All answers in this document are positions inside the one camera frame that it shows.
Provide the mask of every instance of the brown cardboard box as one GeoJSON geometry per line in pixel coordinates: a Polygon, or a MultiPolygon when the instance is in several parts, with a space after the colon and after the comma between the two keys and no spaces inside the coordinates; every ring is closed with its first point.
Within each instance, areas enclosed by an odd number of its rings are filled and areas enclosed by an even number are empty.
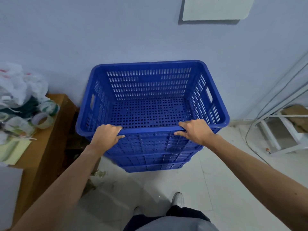
{"type": "MultiPolygon", "coordinates": [[[[308,115],[308,109],[300,104],[281,110],[282,115],[308,115]]],[[[287,117],[299,133],[308,133],[308,117],[287,117]]]]}

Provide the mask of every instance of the yellow sticky note pad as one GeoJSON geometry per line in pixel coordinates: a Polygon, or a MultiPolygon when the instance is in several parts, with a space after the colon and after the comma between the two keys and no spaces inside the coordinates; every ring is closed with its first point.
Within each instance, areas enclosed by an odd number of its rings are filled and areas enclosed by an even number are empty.
{"type": "Polygon", "coordinates": [[[13,151],[10,153],[9,158],[3,162],[5,164],[15,165],[17,161],[20,159],[21,155],[24,153],[24,151],[31,143],[31,141],[27,139],[11,138],[10,141],[7,142],[6,144],[0,145],[0,157],[3,154],[5,154],[10,144],[14,141],[18,141],[18,143],[16,147],[13,149],[13,151]]]}

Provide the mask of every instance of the white shoe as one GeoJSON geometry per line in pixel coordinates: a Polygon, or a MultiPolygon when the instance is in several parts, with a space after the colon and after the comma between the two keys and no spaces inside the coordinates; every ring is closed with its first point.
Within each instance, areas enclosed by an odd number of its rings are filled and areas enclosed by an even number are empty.
{"type": "Polygon", "coordinates": [[[184,196],[180,192],[176,192],[173,196],[171,206],[178,205],[180,208],[184,207],[184,196]]]}
{"type": "Polygon", "coordinates": [[[136,215],[143,215],[143,210],[141,207],[137,206],[135,209],[134,209],[134,216],[136,215]]]}

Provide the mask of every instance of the stack of blue crates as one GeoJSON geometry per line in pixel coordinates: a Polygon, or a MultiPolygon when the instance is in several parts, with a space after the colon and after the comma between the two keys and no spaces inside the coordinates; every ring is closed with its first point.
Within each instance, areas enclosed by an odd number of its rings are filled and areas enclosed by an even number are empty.
{"type": "Polygon", "coordinates": [[[175,136],[179,121],[204,119],[214,133],[229,115],[205,63],[102,64],[90,74],[76,131],[91,141],[102,124],[125,138],[105,156],[127,172],[181,168],[203,146],[175,136]]]}

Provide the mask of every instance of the forearm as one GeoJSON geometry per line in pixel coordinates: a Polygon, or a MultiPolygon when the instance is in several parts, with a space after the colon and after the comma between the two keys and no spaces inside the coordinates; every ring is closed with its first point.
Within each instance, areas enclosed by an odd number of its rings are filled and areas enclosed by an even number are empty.
{"type": "Polygon", "coordinates": [[[55,224],[81,197],[98,160],[90,146],[64,171],[21,217],[12,231],[53,230],[55,224]]]}
{"type": "Polygon", "coordinates": [[[308,189],[215,135],[212,150],[247,189],[291,230],[308,226],[308,189]]]}

